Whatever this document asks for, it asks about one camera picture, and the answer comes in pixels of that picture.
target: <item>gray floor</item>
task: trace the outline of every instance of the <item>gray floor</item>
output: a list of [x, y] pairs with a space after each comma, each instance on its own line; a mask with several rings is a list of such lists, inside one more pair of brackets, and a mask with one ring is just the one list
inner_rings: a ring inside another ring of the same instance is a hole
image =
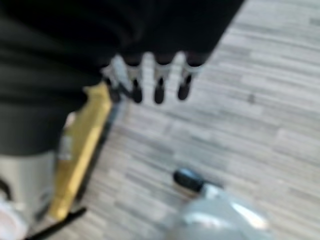
[[191, 97], [121, 105], [84, 202], [52, 239], [160, 240], [188, 202], [172, 172], [191, 167], [267, 211], [279, 240], [320, 236], [320, 1], [248, 0]]

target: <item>black sleeve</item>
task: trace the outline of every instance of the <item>black sleeve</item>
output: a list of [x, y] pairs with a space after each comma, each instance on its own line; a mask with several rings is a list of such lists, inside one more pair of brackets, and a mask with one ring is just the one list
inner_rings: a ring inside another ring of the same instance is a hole
[[243, 0], [0, 0], [0, 154], [56, 147], [115, 53], [207, 53]]

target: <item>gold object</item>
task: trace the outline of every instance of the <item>gold object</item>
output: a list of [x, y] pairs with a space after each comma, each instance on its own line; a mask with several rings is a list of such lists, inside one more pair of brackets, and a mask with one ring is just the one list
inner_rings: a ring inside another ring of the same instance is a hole
[[112, 102], [104, 83], [88, 87], [88, 102], [65, 129], [71, 140], [70, 160], [58, 163], [55, 197], [49, 215], [62, 221], [69, 213], [101, 136]]

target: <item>wooden floor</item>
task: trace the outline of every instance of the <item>wooden floor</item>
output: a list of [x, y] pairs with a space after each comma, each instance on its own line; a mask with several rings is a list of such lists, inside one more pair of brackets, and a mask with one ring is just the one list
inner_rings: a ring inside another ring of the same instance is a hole
[[320, 236], [320, 1], [248, 0], [186, 102], [123, 102], [83, 202], [57, 240], [160, 240], [190, 167], [270, 216], [279, 240]]

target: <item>silver object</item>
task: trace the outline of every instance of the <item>silver object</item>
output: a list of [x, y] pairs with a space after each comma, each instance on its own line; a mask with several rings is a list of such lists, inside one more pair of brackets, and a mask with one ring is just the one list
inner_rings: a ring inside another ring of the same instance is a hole
[[20, 240], [46, 214], [54, 197], [55, 154], [0, 155], [0, 239]]
[[267, 217], [253, 206], [205, 183], [179, 214], [166, 240], [273, 240]]

